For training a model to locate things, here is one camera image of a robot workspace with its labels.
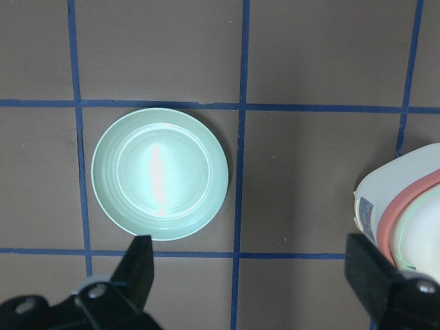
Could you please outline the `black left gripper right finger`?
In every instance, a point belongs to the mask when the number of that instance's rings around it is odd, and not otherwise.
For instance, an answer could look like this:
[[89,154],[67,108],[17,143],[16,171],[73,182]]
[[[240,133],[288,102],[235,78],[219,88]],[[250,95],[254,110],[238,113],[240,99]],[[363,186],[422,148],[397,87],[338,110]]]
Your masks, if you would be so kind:
[[439,328],[439,283],[397,269],[363,234],[346,238],[344,275],[377,329]]

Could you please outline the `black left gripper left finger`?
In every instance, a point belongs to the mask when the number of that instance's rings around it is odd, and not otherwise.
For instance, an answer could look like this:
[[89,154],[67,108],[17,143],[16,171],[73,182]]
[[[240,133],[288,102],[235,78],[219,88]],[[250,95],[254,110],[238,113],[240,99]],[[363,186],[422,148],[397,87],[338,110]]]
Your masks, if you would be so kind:
[[149,235],[135,236],[112,274],[92,276],[72,294],[72,313],[142,314],[153,279],[152,239]]

